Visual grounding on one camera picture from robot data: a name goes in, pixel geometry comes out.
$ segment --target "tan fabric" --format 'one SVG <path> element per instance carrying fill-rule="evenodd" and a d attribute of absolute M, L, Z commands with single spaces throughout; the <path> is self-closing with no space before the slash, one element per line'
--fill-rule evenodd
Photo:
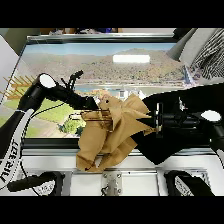
<path fill-rule="evenodd" d="M 80 151 L 76 156 L 76 165 L 78 169 L 88 172 L 101 172 L 119 164 L 137 146 L 131 135 L 140 131 L 145 131 L 145 134 L 155 131 L 136 120 L 150 116 L 146 115 L 149 112 L 146 105 L 134 94 L 124 102 L 115 97 L 106 97 L 98 106 L 107 111 L 82 114 L 86 127 L 79 140 Z M 99 167 L 96 167 L 95 159 L 99 153 L 105 155 Z"/>

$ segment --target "logo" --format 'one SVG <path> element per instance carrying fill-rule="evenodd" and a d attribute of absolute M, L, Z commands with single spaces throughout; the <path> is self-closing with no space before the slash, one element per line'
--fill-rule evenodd
<path fill-rule="evenodd" d="M 8 157 L 8 160 L 5 164 L 5 168 L 2 172 L 2 174 L 0 175 L 0 179 L 5 183 L 5 177 L 9 176 L 10 172 L 11 172 L 11 168 L 14 165 L 14 162 L 16 160 L 16 156 L 18 154 L 18 143 L 15 142 L 15 140 L 12 140 L 12 147 L 11 147 L 11 153 Z"/>

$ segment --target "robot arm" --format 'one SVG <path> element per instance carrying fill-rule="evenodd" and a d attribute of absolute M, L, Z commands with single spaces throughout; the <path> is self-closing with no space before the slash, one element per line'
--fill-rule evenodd
<path fill-rule="evenodd" d="M 83 74 L 77 72 L 70 77 L 66 87 L 59 85 L 50 75 L 40 74 L 20 99 L 19 106 L 0 128 L 0 189 L 12 179 L 21 157 L 21 139 L 32 115 L 40 108 L 44 99 L 61 100 L 76 110 L 97 109 L 92 97 L 81 97 L 74 93 L 75 80 Z"/>

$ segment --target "white circular cap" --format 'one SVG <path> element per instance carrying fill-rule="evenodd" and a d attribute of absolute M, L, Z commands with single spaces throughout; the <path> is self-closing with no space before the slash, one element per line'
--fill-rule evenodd
<path fill-rule="evenodd" d="M 213 110 L 206 110 L 204 113 L 201 114 L 203 118 L 205 118 L 208 121 L 220 121 L 221 115 Z"/>
<path fill-rule="evenodd" d="M 47 74 L 42 74 L 40 76 L 40 83 L 46 88 L 53 88 L 56 86 L 54 79 Z"/>

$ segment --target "sky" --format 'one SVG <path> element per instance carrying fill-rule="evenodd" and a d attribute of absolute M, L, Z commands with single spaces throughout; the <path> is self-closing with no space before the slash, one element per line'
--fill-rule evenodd
<path fill-rule="evenodd" d="M 27 45 L 24 54 L 80 54 L 106 56 L 133 48 L 146 50 L 169 50 L 175 43 L 65 43 Z"/>

